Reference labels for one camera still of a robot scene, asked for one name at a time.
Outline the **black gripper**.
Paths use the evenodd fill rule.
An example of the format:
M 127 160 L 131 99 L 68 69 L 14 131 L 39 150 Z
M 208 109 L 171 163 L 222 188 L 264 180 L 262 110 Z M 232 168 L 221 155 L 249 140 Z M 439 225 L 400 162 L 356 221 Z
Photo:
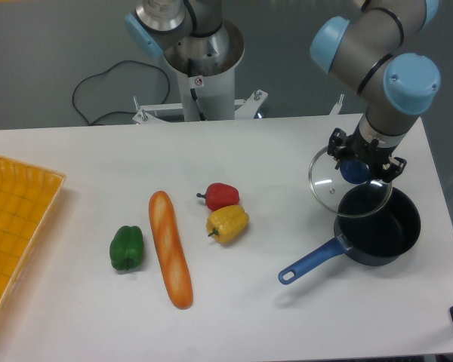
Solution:
M 374 179 L 391 183 L 402 174 L 407 164 L 404 158 L 390 157 L 395 149 L 395 146 L 384 147 L 378 139 L 367 140 L 360 126 L 350 136 L 336 127 L 329 137 L 327 153 L 335 160 L 335 169 L 352 160 L 360 161 L 374 170 Z

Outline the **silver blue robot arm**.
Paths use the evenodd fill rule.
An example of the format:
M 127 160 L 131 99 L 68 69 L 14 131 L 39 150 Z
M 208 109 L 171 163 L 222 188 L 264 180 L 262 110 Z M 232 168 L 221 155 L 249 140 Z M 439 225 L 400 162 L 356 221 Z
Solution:
M 422 30 L 436 1 L 363 1 L 356 22 L 333 17 L 316 33 L 310 56 L 368 107 L 355 131 L 336 130 L 328 153 L 350 183 L 389 183 L 405 168 L 394 149 L 432 104 L 440 86 L 436 64 L 418 54 L 394 56 L 404 40 Z M 186 121 L 230 120 L 235 69 L 245 51 L 240 31 L 223 18 L 219 1 L 141 1 L 125 27 L 150 57 L 177 73 Z

